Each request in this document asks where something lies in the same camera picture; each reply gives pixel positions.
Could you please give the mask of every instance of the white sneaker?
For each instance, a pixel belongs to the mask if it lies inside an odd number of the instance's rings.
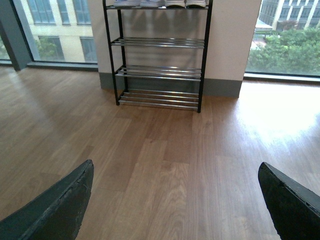
[[[186,0],[185,6],[189,8],[205,8],[206,0]]]
[[[142,0],[140,6],[158,8],[164,6],[165,4],[165,0]]]
[[[184,8],[185,0],[165,0],[166,8]]]
[[[115,0],[115,7],[136,7],[140,5],[140,0]]]

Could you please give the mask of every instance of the tree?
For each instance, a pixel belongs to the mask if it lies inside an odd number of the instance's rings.
[[[52,43],[49,38],[42,37],[35,39],[36,48],[42,61],[52,61],[56,56],[57,46]]]
[[[9,59],[6,47],[0,38],[0,59]]]
[[[307,28],[280,32],[252,49],[247,72],[320,75],[320,30]]]

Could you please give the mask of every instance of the gray baseboard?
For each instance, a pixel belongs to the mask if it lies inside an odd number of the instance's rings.
[[[99,72],[100,84],[102,89],[113,89],[113,79],[111,73]],[[174,91],[198,93],[198,84],[189,81],[172,81],[172,80],[150,80],[150,79],[128,79],[129,88],[143,90],[159,90],[159,91]],[[116,79],[118,90],[124,89],[125,84],[123,77]],[[240,94],[242,81],[209,79],[204,80],[203,94],[206,96],[220,96],[238,98]]]

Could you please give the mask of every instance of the metal shoe rack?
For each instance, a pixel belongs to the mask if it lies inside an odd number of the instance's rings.
[[[107,33],[108,48],[110,54],[112,80],[114,87],[115,102],[117,105],[131,104],[149,107],[164,107],[175,109],[194,110],[201,112],[202,96],[205,80],[208,41],[211,23],[213,0],[209,1],[209,6],[205,8],[185,8],[186,11],[207,11],[205,34],[203,39],[182,39],[182,38],[144,38],[144,37],[127,37],[123,32],[122,11],[125,10],[159,10],[171,11],[177,8],[165,7],[115,7],[106,5],[106,0],[103,0],[103,10],[105,27]],[[117,11],[119,37],[111,40],[108,11]],[[121,47],[122,66],[115,69],[113,46]],[[176,66],[141,66],[126,64],[126,46],[136,47],[159,47],[159,48],[188,48],[188,49],[203,49],[201,68],[184,68]],[[118,94],[116,76],[123,77],[124,90]],[[150,84],[155,79],[167,81],[190,81],[199,84],[198,93],[178,92],[178,91],[162,91],[162,90],[142,90],[131,89],[128,84],[128,78],[131,79],[148,79]]]

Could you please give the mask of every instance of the floor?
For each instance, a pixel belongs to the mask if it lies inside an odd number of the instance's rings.
[[[86,159],[77,240],[279,240],[268,162],[320,195],[320,86],[244,81],[202,112],[116,106],[96,72],[0,67],[0,219]]]

